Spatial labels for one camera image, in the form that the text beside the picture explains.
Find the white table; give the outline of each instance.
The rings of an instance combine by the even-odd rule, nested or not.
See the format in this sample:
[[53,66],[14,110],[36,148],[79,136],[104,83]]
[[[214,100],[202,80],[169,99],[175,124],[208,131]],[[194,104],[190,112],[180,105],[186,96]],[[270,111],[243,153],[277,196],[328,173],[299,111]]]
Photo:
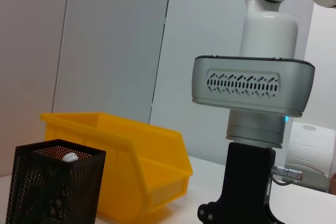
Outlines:
[[[194,175],[190,179],[187,195],[154,215],[136,221],[136,224],[201,223],[197,218],[197,209],[201,204],[218,199],[222,192],[225,167],[193,157],[190,160]],[[10,176],[0,178],[2,223],[5,223],[10,183]],[[295,185],[281,187],[273,183],[270,205],[274,215],[286,224],[336,223],[336,196],[333,195]],[[97,217],[96,224],[117,222]]]

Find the white machine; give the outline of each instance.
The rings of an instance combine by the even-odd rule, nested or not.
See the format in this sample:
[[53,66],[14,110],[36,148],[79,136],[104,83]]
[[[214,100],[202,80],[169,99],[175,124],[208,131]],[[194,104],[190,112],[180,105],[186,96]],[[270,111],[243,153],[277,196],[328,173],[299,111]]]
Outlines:
[[[230,109],[223,192],[201,205],[203,223],[277,223],[270,211],[273,175],[302,179],[302,173],[274,167],[285,117],[301,117],[311,92],[314,66],[294,60],[298,25],[279,13],[285,0],[246,0],[247,15],[239,57],[195,59],[193,102]],[[336,8],[336,0],[314,0]],[[252,182],[241,178],[242,171]]]

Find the perforated mesh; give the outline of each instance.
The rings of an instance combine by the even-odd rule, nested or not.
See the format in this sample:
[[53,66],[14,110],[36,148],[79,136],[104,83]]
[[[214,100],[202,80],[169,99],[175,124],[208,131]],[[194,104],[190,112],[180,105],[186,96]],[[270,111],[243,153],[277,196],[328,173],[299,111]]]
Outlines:
[[[61,161],[70,152],[79,160]],[[105,155],[60,140],[17,147],[6,223],[94,223]]]
[[83,153],[77,150],[72,150],[70,148],[66,148],[63,146],[52,146],[40,150],[33,151],[34,153],[38,153],[40,155],[46,156],[46,157],[52,157],[55,159],[62,160],[62,158],[67,155],[68,153],[75,153],[78,156],[78,159],[85,159],[87,157],[90,157],[90,154]]

